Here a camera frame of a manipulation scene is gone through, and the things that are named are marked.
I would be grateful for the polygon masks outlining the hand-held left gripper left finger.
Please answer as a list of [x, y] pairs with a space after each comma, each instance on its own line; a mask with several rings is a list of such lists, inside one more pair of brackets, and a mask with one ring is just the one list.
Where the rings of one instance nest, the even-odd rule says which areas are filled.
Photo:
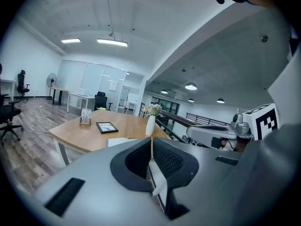
[[152, 186], [147, 180], [151, 139], [134, 139], [118, 146], [121, 146], [121, 151], [113, 156], [110, 163], [114, 178], [130, 191], [151, 192]]

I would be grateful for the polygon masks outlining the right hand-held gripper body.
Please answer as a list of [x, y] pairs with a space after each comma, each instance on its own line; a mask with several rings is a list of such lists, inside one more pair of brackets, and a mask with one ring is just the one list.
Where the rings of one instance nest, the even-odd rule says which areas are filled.
[[238, 138], [252, 141], [262, 140], [278, 128], [278, 113], [275, 104], [261, 105], [250, 111], [241, 113], [237, 110], [228, 130], [209, 130], [194, 125], [187, 128], [187, 136], [201, 146], [221, 149], [222, 139]]

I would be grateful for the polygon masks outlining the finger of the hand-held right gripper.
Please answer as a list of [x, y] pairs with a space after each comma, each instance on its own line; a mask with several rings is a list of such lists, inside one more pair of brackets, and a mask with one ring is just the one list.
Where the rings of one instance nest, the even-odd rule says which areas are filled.
[[209, 130], [228, 130], [227, 127], [223, 126], [214, 126], [214, 125], [206, 125], [206, 126], [200, 126], [202, 129], [209, 129]]

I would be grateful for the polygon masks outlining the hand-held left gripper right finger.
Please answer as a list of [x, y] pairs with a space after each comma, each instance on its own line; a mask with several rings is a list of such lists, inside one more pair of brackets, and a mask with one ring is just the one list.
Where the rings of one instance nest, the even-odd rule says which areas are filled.
[[199, 169], [199, 163], [193, 155], [161, 138], [153, 139], [153, 158], [169, 189], [187, 186]]

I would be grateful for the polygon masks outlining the person's right hand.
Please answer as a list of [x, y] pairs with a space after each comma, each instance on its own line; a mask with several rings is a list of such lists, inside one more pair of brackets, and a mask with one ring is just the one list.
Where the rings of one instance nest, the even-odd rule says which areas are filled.
[[242, 139], [242, 138], [238, 138], [237, 140], [224, 138], [222, 139], [221, 149], [228, 150], [228, 151], [243, 152], [250, 141], [251, 141], [250, 139]]

